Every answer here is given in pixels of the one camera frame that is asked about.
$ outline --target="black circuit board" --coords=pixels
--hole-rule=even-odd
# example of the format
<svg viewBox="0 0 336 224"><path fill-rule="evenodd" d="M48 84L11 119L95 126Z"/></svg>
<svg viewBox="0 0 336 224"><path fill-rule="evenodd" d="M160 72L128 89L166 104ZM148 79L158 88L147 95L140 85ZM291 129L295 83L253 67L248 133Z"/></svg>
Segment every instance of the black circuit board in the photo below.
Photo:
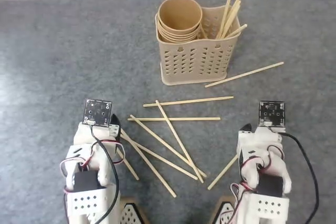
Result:
<svg viewBox="0 0 336 224"><path fill-rule="evenodd" d="M83 124L108 127L111 120L112 102L86 99Z"/></svg>
<svg viewBox="0 0 336 224"><path fill-rule="evenodd" d="M285 103L261 101L259 103L259 126L285 127Z"/></svg>

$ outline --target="utensil holder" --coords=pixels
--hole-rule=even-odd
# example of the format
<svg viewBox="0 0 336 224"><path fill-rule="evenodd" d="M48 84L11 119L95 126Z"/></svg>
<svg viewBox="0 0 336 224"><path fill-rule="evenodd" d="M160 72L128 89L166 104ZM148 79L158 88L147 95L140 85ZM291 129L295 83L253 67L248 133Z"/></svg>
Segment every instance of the utensil holder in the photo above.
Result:
<svg viewBox="0 0 336 224"><path fill-rule="evenodd" d="M164 84L171 86L225 79L240 33L230 38L215 39L224 8L225 5L214 8L202 7L202 27L208 39L201 37L201 39L185 43L164 42L158 33L155 19L156 37L161 56L161 78ZM240 23L236 17L228 33L239 27Z"/></svg>

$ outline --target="carpet floor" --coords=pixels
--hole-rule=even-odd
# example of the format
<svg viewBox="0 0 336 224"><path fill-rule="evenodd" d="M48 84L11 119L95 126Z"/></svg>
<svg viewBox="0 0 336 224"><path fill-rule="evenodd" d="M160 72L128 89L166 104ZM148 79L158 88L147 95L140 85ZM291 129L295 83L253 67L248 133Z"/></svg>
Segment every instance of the carpet floor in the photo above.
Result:
<svg viewBox="0 0 336 224"><path fill-rule="evenodd" d="M320 210L312 223L336 218L336 0L242 0L243 32L228 77L284 61L212 88L165 86L160 76L154 15L163 0L0 1L0 219L2 223L66 223L64 179L58 170L85 97L113 101L122 127L139 143L185 166L169 150L128 122L130 114L159 117L143 103L234 95L228 101L165 107L171 117L220 116L217 122L173 123L205 184L149 156L175 190L172 198L139 155L125 143L135 181L118 166L121 194L138 200L153 224L206 224L229 184L235 165L210 191L207 185L235 155L238 130L258 121L260 100L286 102L287 132L305 147L320 185ZM225 0L197 0L219 6ZM178 151L164 122L146 123ZM284 139L292 179L288 223L304 223L314 204L308 167L296 144Z"/></svg>

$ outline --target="cup rim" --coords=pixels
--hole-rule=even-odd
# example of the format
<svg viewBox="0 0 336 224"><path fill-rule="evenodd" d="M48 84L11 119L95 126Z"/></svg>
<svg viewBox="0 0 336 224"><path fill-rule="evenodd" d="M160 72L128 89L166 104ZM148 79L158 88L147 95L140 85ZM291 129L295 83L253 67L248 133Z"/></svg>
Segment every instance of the cup rim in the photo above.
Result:
<svg viewBox="0 0 336 224"><path fill-rule="evenodd" d="M162 24L162 26L163 26L166 30L170 30L170 31L172 31L172 33L184 34L184 33L189 33L190 31L195 30L196 27L200 25L200 23L201 23L201 21L202 21L202 18L203 18L203 10L202 10L201 6L199 5L199 3L196 2L195 0L189 0L189 1L192 1L192 2L194 2L194 3L196 4L196 6L198 7L198 9L199 9L201 15L200 15L200 19L198 20L198 22L197 22L194 26L192 26L192 27L190 27L190 28L187 28L187 29L174 29L174 28L169 27L168 25L166 25L166 24L162 21L162 19L161 19L161 17L160 17L160 10L161 10L162 6L163 6L167 1L170 1L170 0L165 0L165 1L163 1L163 2L161 3L160 7L159 7L159 10L158 10L158 19L159 19L160 23Z"/></svg>

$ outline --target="wooden chopstick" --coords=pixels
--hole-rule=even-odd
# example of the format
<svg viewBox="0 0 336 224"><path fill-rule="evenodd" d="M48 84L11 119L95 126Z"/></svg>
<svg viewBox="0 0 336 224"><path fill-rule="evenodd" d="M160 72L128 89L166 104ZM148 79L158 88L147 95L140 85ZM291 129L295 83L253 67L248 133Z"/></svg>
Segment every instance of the wooden chopstick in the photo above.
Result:
<svg viewBox="0 0 336 224"><path fill-rule="evenodd" d="M230 167L236 162L238 159L238 155L234 156L231 161L225 166L225 168L218 174L218 176L212 181L212 183L208 186L208 190L211 190L214 185L220 180L220 178L230 169Z"/></svg>
<svg viewBox="0 0 336 224"><path fill-rule="evenodd" d="M231 9L231 11L229 13L229 16L227 18L227 21L225 22L225 26L224 26L224 29L223 29L223 33L222 33L221 39L225 38L226 33L230 29L230 26L232 25L233 21L237 17L239 9L240 9L240 2L238 2L238 4L236 6L232 7L232 9Z"/></svg>
<svg viewBox="0 0 336 224"><path fill-rule="evenodd" d="M139 121L166 121L164 118L137 118ZM169 121L219 121L221 118L169 118ZM133 118L127 118L128 121L134 121Z"/></svg>
<svg viewBox="0 0 336 224"><path fill-rule="evenodd" d="M134 141L131 140L131 138L126 134L126 132L121 129L121 133L123 136L125 136L125 140L128 141L133 148L136 150L136 152L142 157L142 159L146 162L146 164L149 166L149 168L152 170L152 172L158 177L158 179L161 181L161 183L167 188L167 190L170 192L170 194L176 198L176 193L173 191L173 189L168 185L168 183L164 180L164 178L161 176L161 174L155 169L155 167L152 165L152 163L148 160L148 158L142 153L142 151L137 147L136 144L134 144Z"/></svg>
<svg viewBox="0 0 336 224"><path fill-rule="evenodd" d="M124 155L122 154L121 150L119 150L118 148L117 148L117 154L118 154L121 158L124 157ZM127 161L126 158L124 158L124 163L125 163L126 167L128 168L128 170L130 170L130 172L131 172L131 174L134 176L134 178L135 178L136 180L139 180L139 176L136 174L135 170L133 169L133 167L132 167L131 164Z"/></svg>
<svg viewBox="0 0 336 224"><path fill-rule="evenodd" d="M161 102L161 106L164 105L176 105L176 104L186 104L186 103L194 103L194 102L211 102L211 101L219 101L219 100L228 100L233 97L213 97L213 98L204 98L204 99L194 99L194 100L185 100L185 101L175 101L175 102ZM154 107L157 106L156 103L148 103L143 105L146 107Z"/></svg>
<svg viewBox="0 0 336 224"><path fill-rule="evenodd" d="M145 131L147 131L152 137L154 137L156 140L158 140L161 144L163 144L165 147L167 147L172 153L174 153L177 157L179 157L183 162L185 162L187 165L191 166L188 159L186 159L184 156L182 156L179 152L177 152L172 146L168 145L165 140L160 138L158 135L156 135L152 130L150 130L146 125L144 125L142 122L140 122L137 118L135 118L133 115L130 115L131 118L133 118L138 125L140 125ZM198 169L200 174L206 178L206 174Z"/></svg>
<svg viewBox="0 0 336 224"><path fill-rule="evenodd" d="M224 7L224 12L223 12L222 22L221 22L218 34L216 36L216 39L219 39L222 36L224 25L225 25L225 20L226 20L227 13L228 13L229 7L230 7L230 2L231 2L231 0L226 0L226 4L225 4L225 7Z"/></svg>
<svg viewBox="0 0 336 224"><path fill-rule="evenodd" d="M224 82L227 82L227 81L232 81L232 80L244 77L244 76L248 76L248 75L253 74L253 73L258 73L258 72L261 72L261 71L264 71L264 70L267 70L267 69L270 69L270 68L281 66L282 64L284 64L283 61L279 62L279 63L276 63L276 64L273 64L273 65L269 65L267 67L259 68L259 69L256 69L256 70L253 70L253 71L250 71L250 72L247 72L247 73L242 73L242 74L239 74L237 76L233 76L233 77L228 78L228 79L224 79L224 80L221 80L221 81L216 81L216 82L210 83L208 85L205 85L205 87L206 88L212 87L214 85L218 85L218 84L221 84L221 83L224 83Z"/></svg>
<svg viewBox="0 0 336 224"><path fill-rule="evenodd" d="M172 163L172 162L166 160L164 157L158 155L157 153L151 151L150 149L147 149L146 147L142 146L141 144L139 144L139 143L137 143L137 142L135 142L135 141L133 141L133 143L134 143L135 145L137 145L137 147L139 147L141 150L147 152L148 154L152 155L153 157L156 157L157 159L161 160L162 162L164 162L164 163L170 165L171 167L175 168L175 169L178 170L179 172L184 173L185 175L189 176L190 178L193 178L194 180L198 180L198 178L197 178L195 175L191 174L190 172L186 171L185 169L180 168L179 166L175 165L174 163Z"/></svg>
<svg viewBox="0 0 336 224"><path fill-rule="evenodd" d="M247 24L244 24L244 25L240 26L240 27L237 28L235 31L233 31L233 32L230 33L228 36L226 36L226 38L233 37L233 36L239 34L239 33L240 33L241 31L243 31L246 27L247 27Z"/></svg>
<svg viewBox="0 0 336 224"><path fill-rule="evenodd" d="M203 183L203 182L204 182L204 181L203 181L203 178L202 178L201 175L199 174L199 171L198 171L196 165L194 164L194 161L192 160L192 158L190 157L188 151L187 151L186 148L184 147L184 145L183 145L183 143L182 143L182 141L181 141L179 135L177 134L176 130L174 129L172 123L169 121L168 116L167 116L166 113L164 112L164 110L163 110L162 106L160 105L159 101L156 100L155 102L156 102L157 107L159 107L159 110L161 111L161 114L162 114L163 117L165 118L165 120L166 120L166 122L167 122L169 128L170 128L171 131L173 132L173 135L175 136L177 142L179 143L179 145L180 145L180 147L181 147L181 149L182 149L184 155L187 157L189 163L191 164L191 167L194 169L194 171L195 171L195 173L196 173L198 179L201 181L201 183Z"/></svg>

